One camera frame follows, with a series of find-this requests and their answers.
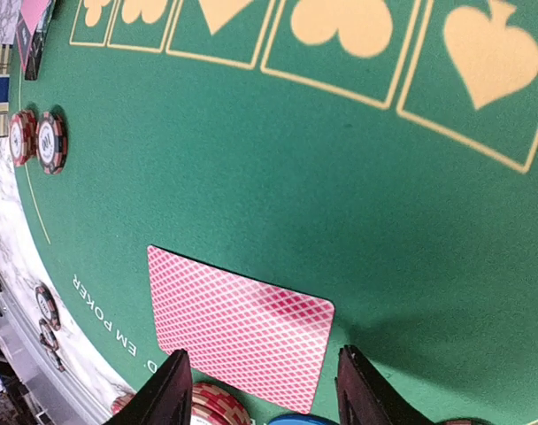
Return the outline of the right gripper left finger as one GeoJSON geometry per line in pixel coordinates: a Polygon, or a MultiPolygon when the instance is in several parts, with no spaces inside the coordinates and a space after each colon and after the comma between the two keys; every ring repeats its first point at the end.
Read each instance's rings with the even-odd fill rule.
{"type": "Polygon", "coordinates": [[[192,388],[188,353],[176,350],[105,425],[189,425],[192,388]]]}

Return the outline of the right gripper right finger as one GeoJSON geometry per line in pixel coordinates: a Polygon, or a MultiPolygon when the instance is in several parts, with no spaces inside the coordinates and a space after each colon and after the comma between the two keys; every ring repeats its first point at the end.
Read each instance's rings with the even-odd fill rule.
{"type": "Polygon", "coordinates": [[[355,346],[339,351],[335,378],[341,424],[432,424],[355,346]]]}

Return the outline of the small orange chip pile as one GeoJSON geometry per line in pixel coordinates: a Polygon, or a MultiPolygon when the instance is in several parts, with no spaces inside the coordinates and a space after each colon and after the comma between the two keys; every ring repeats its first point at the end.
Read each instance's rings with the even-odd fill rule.
{"type": "Polygon", "coordinates": [[[191,424],[250,425],[250,414],[227,391],[206,382],[192,388],[191,424]]]}
{"type": "Polygon", "coordinates": [[[36,117],[32,110],[22,110],[12,115],[9,143],[15,166],[24,166],[36,156],[36,117]]]}

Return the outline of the orange red chip stack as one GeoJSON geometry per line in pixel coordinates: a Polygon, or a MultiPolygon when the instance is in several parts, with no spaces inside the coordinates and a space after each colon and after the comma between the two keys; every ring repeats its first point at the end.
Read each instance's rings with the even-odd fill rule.
{"type": "Polygon", "coordinates": [[[111,414],[119,413],[134,397],[134,393],[126,393],[116,397],[111,403],[111,414]]]}

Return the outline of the blue small blind button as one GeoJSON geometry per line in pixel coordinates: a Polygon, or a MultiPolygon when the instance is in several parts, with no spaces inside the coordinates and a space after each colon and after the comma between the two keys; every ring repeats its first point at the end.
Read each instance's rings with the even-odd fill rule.
{"type": "Polygon", "coordinates": [[[272,418],[268,425],[330,425],[332,421],[312,414],[286,413],[272,418]]]}

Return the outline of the dark brown chip stack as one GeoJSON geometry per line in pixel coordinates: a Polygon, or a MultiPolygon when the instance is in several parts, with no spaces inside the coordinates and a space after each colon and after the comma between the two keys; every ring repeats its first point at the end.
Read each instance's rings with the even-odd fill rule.
{"type": "Polygon", "coordinates": [[[44,284],[35,287],[35,299],[42,317],[49,323],[53,330],[59,331],[61,329],[61,322],[58,307],[50,290],[44,284]]]}

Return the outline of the dark chips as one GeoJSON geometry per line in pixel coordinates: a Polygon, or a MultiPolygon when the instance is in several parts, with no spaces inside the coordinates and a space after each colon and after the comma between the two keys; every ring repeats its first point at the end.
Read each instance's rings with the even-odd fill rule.
{"type": "Polygon", "coordinates": [[[66,162],[68,140],[60,115],[44,112],[36,126],[36,157],[46,174],[60,174],[66,162]]]}

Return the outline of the triangular all-in button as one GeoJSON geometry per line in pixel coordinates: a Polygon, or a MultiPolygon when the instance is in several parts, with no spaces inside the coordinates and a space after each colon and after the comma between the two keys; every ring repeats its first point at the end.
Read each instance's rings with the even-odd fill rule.
{"type": "Polygon", "coordinates": [[[48,7],[42,14],[35,30],[30,31],[22,13],[19,14],[16,41],[26,81],[36,81],[38,79],[52,15],[53,9],[48,7]]]}

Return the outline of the dealt red-backed cards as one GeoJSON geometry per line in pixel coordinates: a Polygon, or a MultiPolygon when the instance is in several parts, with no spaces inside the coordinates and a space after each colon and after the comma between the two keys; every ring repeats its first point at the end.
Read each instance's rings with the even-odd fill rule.
{"type": "Polygon", "coordinates": [[[30,32],[33,32],[41,20],[51,0],[23,0],[20,16],[30,32]]]}

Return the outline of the fallen dark chip on table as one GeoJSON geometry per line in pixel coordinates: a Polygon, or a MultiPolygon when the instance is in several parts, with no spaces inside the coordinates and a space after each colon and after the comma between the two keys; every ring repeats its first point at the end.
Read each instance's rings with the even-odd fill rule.
{"type": "Polygon", "coordinates": [[[54,332],[50,326],[50,324],[44,319],[41,318],[39,320],[39,328],[40,328],[40,343],[47,349],[56,352],[59,349],[59,343],[56,339],[54,332]]]}

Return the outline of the round green poker mat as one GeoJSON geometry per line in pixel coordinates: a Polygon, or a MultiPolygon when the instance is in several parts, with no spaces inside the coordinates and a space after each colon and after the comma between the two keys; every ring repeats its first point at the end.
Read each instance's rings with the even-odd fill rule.
{"type": "Polygon", "coordinates": [[[538,1],[61,1],[13,107],[68,126],[16,173],[60,297],[138,388],[150,246],[329,300],[311,411],[357,346],[433,421],[538,424],[538,1]]]}

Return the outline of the playing card box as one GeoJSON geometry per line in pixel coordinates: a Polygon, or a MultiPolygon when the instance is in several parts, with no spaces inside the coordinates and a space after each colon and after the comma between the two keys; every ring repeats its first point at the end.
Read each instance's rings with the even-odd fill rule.
{"type": "Polygon", "coordinates": [[[12,45],[0,44],[0,138],[9,134],[9,91],[12,45]]]}

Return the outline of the front aluminium rail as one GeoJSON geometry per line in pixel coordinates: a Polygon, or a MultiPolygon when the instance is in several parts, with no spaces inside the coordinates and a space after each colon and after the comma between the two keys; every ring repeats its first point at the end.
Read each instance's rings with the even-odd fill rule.
{"type": "Polygon", "coordinates": [[[18,381],[28,389],[55,424],[104,424],[111,418],[109,408],[99,396],[63,365],[58,369],[54,356],[41,344],[39,320],[49,318],[40,307],[37,290],[56,295],[44,282],[36,282],[26,291],[26,299],[34,303],[30,313],[18,301],[13,289],[0,275],[0,350],[8,360],[18,381]]]}

